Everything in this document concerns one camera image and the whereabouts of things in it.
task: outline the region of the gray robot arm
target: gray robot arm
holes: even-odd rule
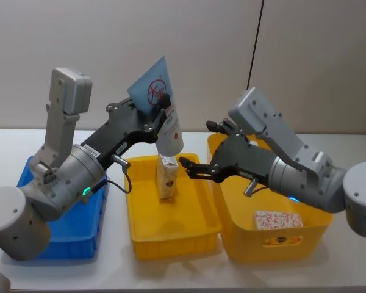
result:
[[[346,209],[350,227],[366,237],[366,163],[348,171],[334,166],[328,155],[304,143],[287,126],[258,89],[244,92],[228,114],[235,123],[206,123],[210,131],[227,135],[210,164],[180,158],[189,177],[220,183],[238,175],[251,180],[243,192],[247,196],[260,183],[327,212]],[[250,144],[247,134],[263,139],[272,151]]]
[[[137,110],[130,98],[107,105],[108,121],[81,145],[72,145],[91,89],[91,79],[77,70],[52,72],[45,143],[30,163],[34,179],[20,188],[0,187],[0,248],[13,259],[37,257],[49,244],[47,221],[59,219],[78,201],[87,202],[106,183],[101,180],[114,162],[126,172],[129,163],[120,156],[133,144],[157,140],[170,105],[168,95],[151,115]],[[0,293],[7,292],[7,281],[0,275]]]

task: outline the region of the gray cylinder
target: gray cylinder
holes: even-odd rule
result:
[[[366,162],[349,169],[343,185],[347,222],[357,234],[366,237]]]
[[[36,258],[48,246],[50,229],[16,187],[0,187],[0,248],[11,258]]]
[[[43,184],[35,178],[21,189],[45,220],[55,221],[82,198],[86,188],[93,187],[105,174],[101,164],[87,150],[74,145],[71,154],[54,171],[53,182]]]
[[[306,172],[287,165],[279,157],[271,167],[268,186],[272,191],[322,209],[326,212],[340,212],[345,209],[343,177],[341,168],[330,169],[319,183],[310,181]]]

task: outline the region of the yellow plastic bin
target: yellow plastic bin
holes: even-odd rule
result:
[[[195,154],[181,156],[199,163]],[[214,250],[221,223],[207,183],[191,180],[179,165],[174,197],[160,201],[157,156],[128,161],[132,192],[126,195],[127,213],[137,258],[160,259]]]
[[[209,158],[225,138],[223,134],[212,134],[208,138]],[[249,138],[260,147],[270,149],[264,141]],[[309,256],[331,224],[332,214],[295,203],[269,189],[248,198],[243,195],[248,184],[249,180],[238,176],[229,177],[221,184],[211,184],[222,223],[221,236],[228,255],[240,262],[285,261]],[[255,230],[254,211],[295,212],[301,216],[304,226]]]

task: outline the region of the green led light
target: green led light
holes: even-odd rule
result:
[[[91,187],[87,187],[86,189],[84,189],[83,196],[87,195],[89,191],[91,191]]]

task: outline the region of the table surface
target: table surface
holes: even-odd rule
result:
[[[76,131],[74,143],[92,131]],[[184,133],[183,152],[207,157],[208,133]],[[328,153],[336,165],[350,168],[366,161],[366,136],[300,135]],[[0,129],[0,186],[15,186],[27,158],[43,144],[44,130]],[[154,145],[140,143],[125,158],[156,154]],[[119,166],[108,175],[123,184]],[[336,214],[314,253],[300,261],[239,264],[230,260],[221,239],[213,253],[138,262],[133,254],[125,196],[110,187],[99,250],[88,261],[10,259],[0,250],[0,272],[13,289],[160,289],[160,288],[284,288],[366,286],[366,239],[348,227],[345,213]]]

